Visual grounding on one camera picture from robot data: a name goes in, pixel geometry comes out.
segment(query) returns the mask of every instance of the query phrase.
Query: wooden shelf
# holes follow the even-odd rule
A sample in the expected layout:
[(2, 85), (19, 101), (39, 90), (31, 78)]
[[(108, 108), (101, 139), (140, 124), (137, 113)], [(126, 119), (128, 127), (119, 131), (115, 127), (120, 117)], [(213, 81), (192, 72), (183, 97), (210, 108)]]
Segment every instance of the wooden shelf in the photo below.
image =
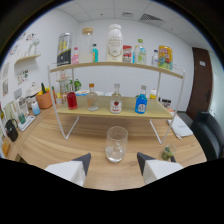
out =
[(153, 66), (149, 66), (149, 65), (125, 63), (125, 62), (94, 62), (94, 63), (69, 64), (69, 65), (59, 66), (55, 69), (51, 69), (50, 72), (52, 73), (52, 72), (57, 72), (57, 71), (61, 71), (61, 70), (81, 68), (81, 67), (90, 67), (90, 66), (124, 66), (124, 67), (131, 67), (131, 68), (142, 68), (142, 69), (153, 70), (153, 71), (165, 73), (165, 74), (183, 79), (182, 75), (174, 73), (168, 69), (153, 67)]
[(78, 108), (69, 110), (67, 103), (57, 109), (59, 114), (74, 114), (76, 116), (87, 117), (106, 117), (106, 118), (125, 118), (125, 119), (172, 119), (169, 111), (157, 100), (148, 99), (146, 112), (138, 114), (135, 112), (135, 97), (122, 98), (122, 111), (120, 114), (112, 114), (110, 112), (109, 96), (98, 96), (99, 109), (97, 111), (88, 111), (87, 96), (76, 96)]
[(31, 55), (31, 56), (22, 57), (22, 58), (19, 58), (19, 59), (15, 62), (15, 64), (18, 64), (18, 63), (23, 62), (23, 61), (28, 61), (28, 60), (30, 60), (30, 59), (37, 58), (37, 57), (39, 57), (39, 56), (41, 56), (41, 54), (36, 54), (36, 55)]

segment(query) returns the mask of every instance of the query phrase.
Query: bottle cap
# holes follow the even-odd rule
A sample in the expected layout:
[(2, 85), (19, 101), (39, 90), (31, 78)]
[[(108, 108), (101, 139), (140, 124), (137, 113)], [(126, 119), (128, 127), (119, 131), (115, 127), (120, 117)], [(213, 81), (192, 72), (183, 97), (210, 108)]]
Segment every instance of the bottle cap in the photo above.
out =
[(146, 86), (143, 86), (143, 85), (142, 85), (141, 89), (146, 90)]
[(120, 84), (114, 84), (114, 88), (116, 89), (116, 88), (120, 88)]
[(93, 28), (92, 27), (86, 27), (82, 29), (82, 34), (92, 34), (93, 33)]
[(120, 29), (120, 30), (121, 30), (121, 26), (118, 25), (118, 24), (111, 24), (111, 25), (109, 26), (109, 29)]

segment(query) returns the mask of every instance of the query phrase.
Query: chair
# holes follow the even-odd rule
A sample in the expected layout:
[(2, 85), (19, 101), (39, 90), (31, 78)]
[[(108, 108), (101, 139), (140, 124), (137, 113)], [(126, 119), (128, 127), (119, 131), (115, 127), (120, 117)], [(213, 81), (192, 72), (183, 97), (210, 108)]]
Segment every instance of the chair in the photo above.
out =
[(223, 158), (224, 133), (216, 119), (205, 111), (198, 111), (191, 125), (207, 161)]

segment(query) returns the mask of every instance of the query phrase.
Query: wooden door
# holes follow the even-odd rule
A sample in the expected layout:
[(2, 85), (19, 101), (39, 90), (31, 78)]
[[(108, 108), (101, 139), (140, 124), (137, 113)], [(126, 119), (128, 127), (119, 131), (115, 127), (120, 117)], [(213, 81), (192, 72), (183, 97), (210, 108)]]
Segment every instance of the wooden door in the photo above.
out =
[(192, 48), (194, 55), (194, 81), (187, 115), (194, 120), (198, 110), (207, 111), (212, 93), (212, 67), (207, 50)]

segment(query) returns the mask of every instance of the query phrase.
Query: bottle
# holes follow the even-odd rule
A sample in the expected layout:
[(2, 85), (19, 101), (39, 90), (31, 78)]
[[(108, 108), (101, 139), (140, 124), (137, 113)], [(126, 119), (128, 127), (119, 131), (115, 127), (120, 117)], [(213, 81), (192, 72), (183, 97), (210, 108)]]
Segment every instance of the bottle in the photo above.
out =
[(135, 50), (135, 63), (146, 65), (146, 49), (143, 47), (142, 39), (138, 39), (138, 47)]
[(119, 93), (120, 84), (114, 84), (115, 92), (111, 95), (110, 112), (119, 114), (122, 110), (122, 96)]
[(89, 88), (90, 92), (87, 95), (88, 110), (96, 111), (98, 110), (98, 97), (97, 94), (94, 92), (94, 83), (90, 83)]
[(154, 55), (152, 56), (152, 66), (158, 67), (158, 51), (154, 50)]
[(78, 47), (75, 47), (74, 48), (75, 50), (75, 53), (74, 55), (72, 56), (72, 64), (79, 64), (79, 54), (78, 54)]
[(122, 62), (123, 61), (123, 35), (121, 26), (112, 24), (109, 26), (106, 45), (106, 61)]
[(31, 104), (32, 110), (33, 110), (33, 114), (36, 116), (40, 113), (40, 107), (38, 105), (38, 103), (36, 101), (33, 101), (33, 103)]
[(73, 91), (72, 84), (68, 85), (69, 88), (69, 93), (67, 94), (67, 101), (68, 101), (68, 109), (69, 110), (74, 110), (77, 108), (77, 100), (76, 100), (76, 95)]
[(93, 62), (92, 34), (93, 28), (86, 27), (82, 29), (79, 63)]
[(98, 62), (98, 50), (96, 44), (93, 44), (93, 62)]
[(138, 114), (144, 114), (146, 106), (147, 106), (146, 86), (142, 85), (141, 93), (139, 97), (136, 99), (135, 112)]

